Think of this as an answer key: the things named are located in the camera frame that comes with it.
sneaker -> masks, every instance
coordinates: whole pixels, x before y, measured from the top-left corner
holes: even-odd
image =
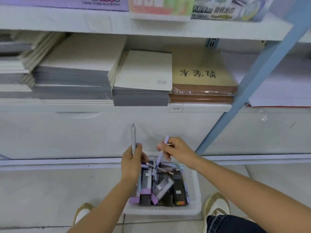
[[[80,221],[85,215],[87,215],[92,209],[93,205],[89,203],[82,204],[76,211],[76,215],[73,219],[72,225],[75,225],[78,221]]]
[[[218,216],[230,214],[230,206],[225,196],[219,192],[208,197],[202,207],[202,215],[204,219],[204,231],[207,231],[207,216]]]

blue metal shelf post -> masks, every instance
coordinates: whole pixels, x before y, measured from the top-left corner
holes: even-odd
[[[255,63],[239,84],[239,91],[234,97],[232,108],[224,113],[212,130],[196,149],[196,153],[204,154],[208,146],[230,123],[239,110],[257,90],[265,78],[276,68],[286,54],[311,27],[311,0],[297,0],[286,15],[286,21],[294,26],[281,42],[268,42]]]

silver pen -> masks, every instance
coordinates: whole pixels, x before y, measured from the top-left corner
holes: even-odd
[[[136,128],[135,124],[132,124],[132,155],[134,156],[136,149]]]

jeans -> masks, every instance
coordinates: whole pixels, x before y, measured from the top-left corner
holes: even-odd
[[[256,223],[232,215],[207,217],[207,233],[266,233]]]

purple pen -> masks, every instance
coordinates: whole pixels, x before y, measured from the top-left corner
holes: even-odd
[[[169,136],[167,136],[164,140],[164,144],[167,144],[169,141]],[[163,156],[163,151],[160,152],[160,155],[158,156],[158,160],[156,161],[156,164],[155,164],[155,168],[153,169],[153,172],[152,172],[152,175],[156,178],[156,171],[159,167],[159,164],[160,164],[160,161],[161,161],[161,158]]]

